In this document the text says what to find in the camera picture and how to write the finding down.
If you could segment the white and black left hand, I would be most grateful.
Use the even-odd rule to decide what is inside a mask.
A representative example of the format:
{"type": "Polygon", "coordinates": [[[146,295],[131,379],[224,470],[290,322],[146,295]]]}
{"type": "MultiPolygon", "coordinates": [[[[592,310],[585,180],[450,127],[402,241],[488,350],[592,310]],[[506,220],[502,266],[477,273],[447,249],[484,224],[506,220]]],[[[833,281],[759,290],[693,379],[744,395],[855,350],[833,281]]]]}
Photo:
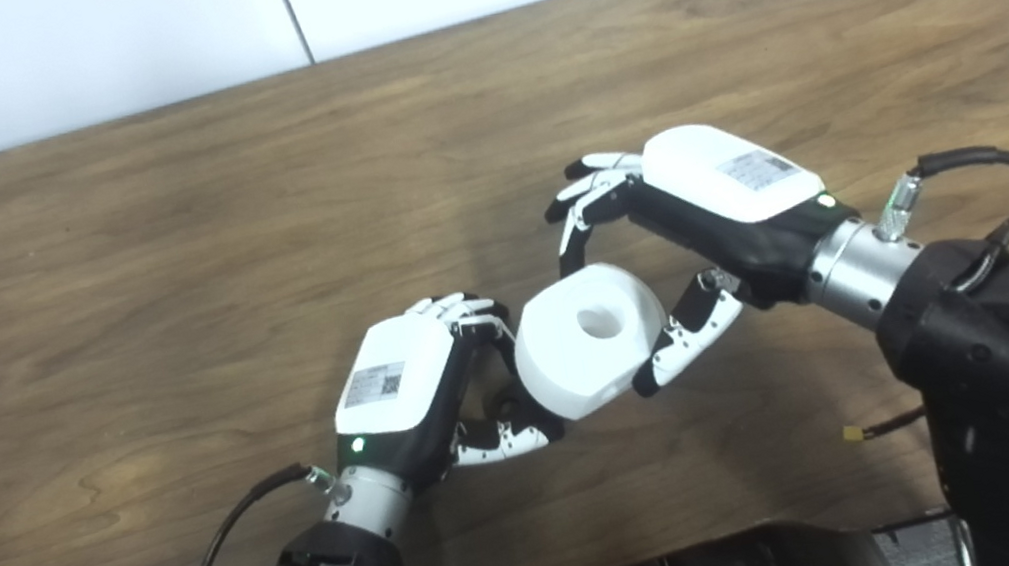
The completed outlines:
{"type": "Polygon", "coordinates": [[[457,293],[420,299],[370,326],[334,415],[336,467],[385,472],[415,496],[452,469],[519,457],[566,434],[563,418],[521,386],[509,308],[457,293]],[[464,397],[483,348],[498,354],[511,382],[507,411],[462,418],[464,397]]]}

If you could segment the white and black right hand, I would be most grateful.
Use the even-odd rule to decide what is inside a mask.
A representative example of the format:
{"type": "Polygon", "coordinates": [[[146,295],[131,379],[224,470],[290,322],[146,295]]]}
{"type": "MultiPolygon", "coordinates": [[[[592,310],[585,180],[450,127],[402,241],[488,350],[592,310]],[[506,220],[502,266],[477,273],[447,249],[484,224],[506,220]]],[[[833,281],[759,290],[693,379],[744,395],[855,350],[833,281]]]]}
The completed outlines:
{"type": "Polygon", "coordinates": [[[684,373],[744,307],[803,302],[818,248],[858,214],[815,173],[720,128],[687,124],[652,137],[638,152],[570,163],[544,213],[564,228],[562,277],[586,265],[597,227],[624,219],[704,259],[632,377],[643,398],[684,373]]]}

